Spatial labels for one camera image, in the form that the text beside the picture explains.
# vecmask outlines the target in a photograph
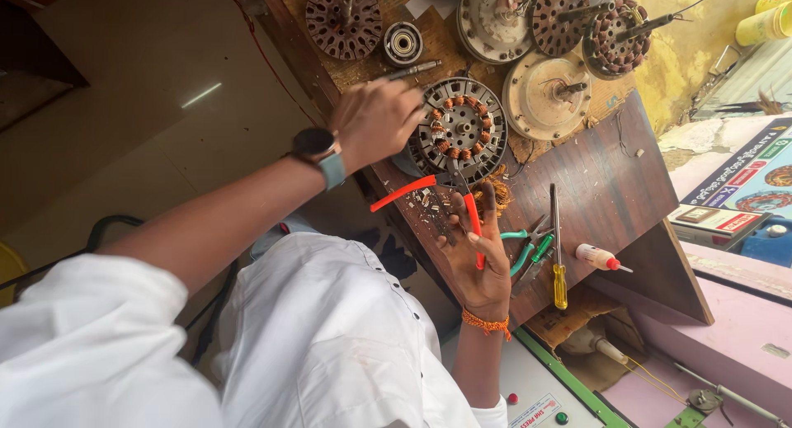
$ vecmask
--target yellow-handled screwdriver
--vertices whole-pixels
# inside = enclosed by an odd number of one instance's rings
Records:
[[[559,195],[555,188],[555,184],[549,185],[549,202],[550,208],[553,210],[553,233],[555,238],[555,264],[553,265],[553,272],[555,272],[555,280],[553,281],[553,296],[555,307],[559,309],[566,309],[566,267],[561,264],[561,237],[559,236],[559,229],[561,222],[559,221]]]

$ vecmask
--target pliers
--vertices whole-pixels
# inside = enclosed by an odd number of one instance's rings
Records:
[[[467,214],[470,217],[470,225],[473,227],[473,233],[481,236],[481,223],[479,222],[479,211],[476,209],[476,200],[473,199],[473,194],[470,192],[470,187],[467,184],[467,180],[465,180],[465,177],[462,176],[462,171],[460,170],[460,161],[448,158],[446,161],[446,168],[448,169],[448,172],[446,173],[430,174],[429,176],[424,176],[417,181],[413,181],[406,186],[401,187],[384,198],[374,202],[374,204],[371,205],[370,210],[372,212],[376,212],[386,204],[396,200],[396,198],[400,198],[401,196],[404,196],[413,190],[436,186],[438,183],[443,184],[450,182],[450,184],[460,192],[462,199],[465,200],[465,207],[467,208]],[[478,267],[479,270],[484,269],[484,254],[476,252],[476,267]]]
[[[525,247],[523,247],[523,251],[520,252],[520,257],[517,258],[517,262],[515,262],[514,266],[511,267],[509,276],[514,276],[515,273],[520,271],[520,269],[523,267],[523,264],[525,263],[525,260],[528,258],[530,251],[534,250],[535,247],[538,247],[540,239],[553,230],[553,227],[551,226],[548,230],[540,232],[540,228],[544,227],[548,220],[549,215],[543,215],[540,223],[536,224],[536,228],[531,233],[528,233],[525,229],[523,229],[520,231],[506,231],[500,234],[500,238],[502,240],[507,238],[529,238],[528,243],[526,243]]]

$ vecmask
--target watch strap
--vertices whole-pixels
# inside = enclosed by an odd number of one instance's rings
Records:
[[[317,165],[325,177],[325,184],[327,185],[325,191],[341,184],[346,179],[344,161],[340,153],[331,153],[323,160],[320,160]]]

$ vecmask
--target hand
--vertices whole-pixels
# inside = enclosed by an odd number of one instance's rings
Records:
[[[456,214],[450,215],[451,234],[456,245],[451,246],[445,236],[437,239],[437,246],[450,262],[454,280],[462,290],[463,303],[468,312],[488,322],[506,320],[509,315],[509,294],[512,291],[512,278],[509,275],[509,259],[500,241],[495,212],[495,191],[493,185],[485,181],[481,186],[484,192],[484,223],[481,237],[465,229],[471,229],[465,201],[462,195],[452,193],[451,205]],[[486,256],[484,270],[476,268],[476,252]]]
[[[402,80],[376,79],[347,89],[330,120],[346,173],[400,152],[425,115],[422,102],[421,91]]]

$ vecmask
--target white glue bottle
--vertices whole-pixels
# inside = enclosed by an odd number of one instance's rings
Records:
[[[622,263],[611,252],[604,251],[591,244],[580,244],[575,251],[575,257],[580,261],[588,262],[600,270],[621,269],[632,273],[632,270],[622,266]]]

